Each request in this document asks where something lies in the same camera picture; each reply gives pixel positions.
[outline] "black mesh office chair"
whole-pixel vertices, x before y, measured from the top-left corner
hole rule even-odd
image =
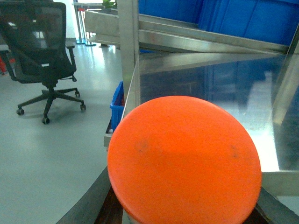
[[[17,114],[24,114],[23,106],[47,99],[43,123],[48,124],[48,112],[56,98],[80,102],[81,110],[86,109],[83,100],[64,94],[75,91],[76,97],[79,97],[77,88],[54,90],[59,79],[76,82],[73,76],[76,71],[74,45],[65,45],[65,4],[31,0],[0,1],[0,33],[16,61],[13,71],[6,56],[8,51],[1,51],[11,79],[20,83],[42,83],[48,88],[47,91],[42,90],[42,95],[19,104]],[[71,62],[65,47],[70,51]]]

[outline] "white wall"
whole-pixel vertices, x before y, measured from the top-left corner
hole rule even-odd
[[[76,22],[76,14],[73,0],[54,0],[55,2],[62,2],[66,5],[66,38],[78,38],[78,27]]]

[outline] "orange round lid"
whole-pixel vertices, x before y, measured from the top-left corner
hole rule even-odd
[[[261,188],[254,143],[225,110],[184,96],[130,112],[108,149],[109,178],[141,224],[240,224]]]

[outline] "blue plastic crate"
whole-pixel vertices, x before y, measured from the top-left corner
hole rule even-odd
[[[299,23],[299,0],[204,0],[199,28],[290,45]]]
[[[124,106],[121,105],[122,99],[123,99],[123,82],[121,81],[114,92],[113,99],[110,104],[110,108],[112,110],[111,127],[113,131],[116,129],[116,127],[121,121],[121,116],[124,109]]]
[[[139,13],[198,23],[203,0],[139,0]]]

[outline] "chair base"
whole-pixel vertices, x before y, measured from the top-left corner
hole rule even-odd
[[[49,88],[49,90],[42,90],[42,95],[40,95],[38,97],[35,97],[33,99],[30,99],[30,100],[28,100],[28,101],[26,101],[22,104],[19,104],[18,105],[19,109],[17,110],[17,114],[19,114],[19,115],[24,114],[24,110],[22,109],[23,106],[27,106],[29,104],[33,104],[33,103],[42,101],[44,99],[47,99],[47,104],[46,104],[45,110],[43,112],[42,122],[44,124],[48,124],[50,122],[50,120],[48,118],[48,112],[51,108],[53,100],[56,99],[56,98],[66,99],[66,100],[75,101],[75,102],[80,102],[81,103],[81,105],[80,105],[81,110],[85,110],[86,106],[85,106],[83,100],[65,95],[65,93],[71,92],[71,91],[75,91],[76,97],[80,97],[80,93],[79,93],[77,88],[65,89],[65,90],[56,90],[56,91],[54,90],[54,88]]]

